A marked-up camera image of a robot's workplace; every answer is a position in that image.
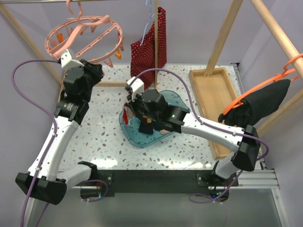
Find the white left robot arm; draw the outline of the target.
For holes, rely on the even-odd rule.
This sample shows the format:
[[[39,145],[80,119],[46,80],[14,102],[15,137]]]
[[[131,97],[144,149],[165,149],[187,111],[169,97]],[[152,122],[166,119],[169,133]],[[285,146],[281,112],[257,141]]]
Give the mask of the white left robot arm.
[[[15,182],[24,194],[57,205],[70,188],[82,182],[94,185],[98,181],[97,166],[90,162],[80,161],[64,173],[59,173],[58,169],[72,136],[89,109],[92,89],[103,76],[101,64],[84,59],[65,71],[64,90],[55,112],[50,114],[53,124],[49,141],[45,142],[28,171],[16,176]]]

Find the brown yellow argyle sock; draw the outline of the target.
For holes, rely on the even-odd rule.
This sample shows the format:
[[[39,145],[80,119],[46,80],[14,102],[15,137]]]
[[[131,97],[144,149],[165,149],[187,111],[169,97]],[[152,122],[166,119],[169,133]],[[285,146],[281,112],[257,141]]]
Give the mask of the brown yellow argyle sock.
[[[144,134],[152,135],[154,130],[154,122],[145,115],[140,118],[140,126],[138,131]]]

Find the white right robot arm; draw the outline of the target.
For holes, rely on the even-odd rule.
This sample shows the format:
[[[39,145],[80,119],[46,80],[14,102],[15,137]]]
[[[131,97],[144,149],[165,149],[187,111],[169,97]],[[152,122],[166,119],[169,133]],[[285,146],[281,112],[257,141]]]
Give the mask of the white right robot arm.
[[[215,163],[211,181],[223,185],[239,170],[252,172],[258,158],[260,143],[253,126],[246,128],[223,125],[176,105],[170,105],[157,90],[147,90],[126,98],[126,112],[133,114],[144,127],[202,137],[226,147],[232,152]]]

